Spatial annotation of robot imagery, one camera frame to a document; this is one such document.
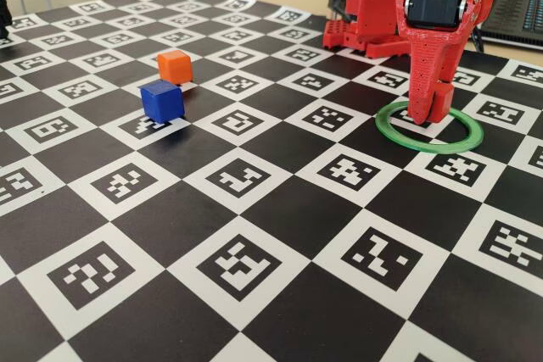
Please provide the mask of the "red gripper black motor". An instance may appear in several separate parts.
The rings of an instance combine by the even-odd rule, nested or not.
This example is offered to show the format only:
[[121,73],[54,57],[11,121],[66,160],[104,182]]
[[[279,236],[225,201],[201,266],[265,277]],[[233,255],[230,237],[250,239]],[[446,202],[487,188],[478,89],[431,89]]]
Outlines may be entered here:
[[398,0],[398,34],[411,44],[408,114],[418,125],[448,115],[467,39],[493,0]]

